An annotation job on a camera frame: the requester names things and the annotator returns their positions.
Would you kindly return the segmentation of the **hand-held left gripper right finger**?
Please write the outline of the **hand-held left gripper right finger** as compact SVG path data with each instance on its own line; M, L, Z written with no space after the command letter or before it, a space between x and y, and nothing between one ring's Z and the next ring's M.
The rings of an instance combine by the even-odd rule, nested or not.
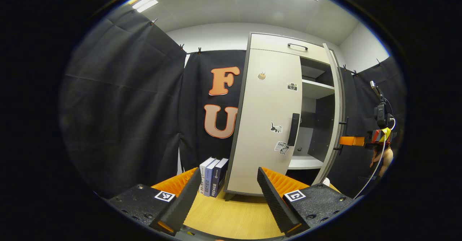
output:
M323 183L307 185L259 167L257 182L279 230L292 237L340 215L355 201Z

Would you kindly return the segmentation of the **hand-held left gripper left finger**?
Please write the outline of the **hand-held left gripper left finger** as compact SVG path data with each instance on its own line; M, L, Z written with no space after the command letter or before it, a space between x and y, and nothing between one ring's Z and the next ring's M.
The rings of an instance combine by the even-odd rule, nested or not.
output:
M107 200L133 220L170 236L180 231L201 184L192 168L153 186L137 184Z

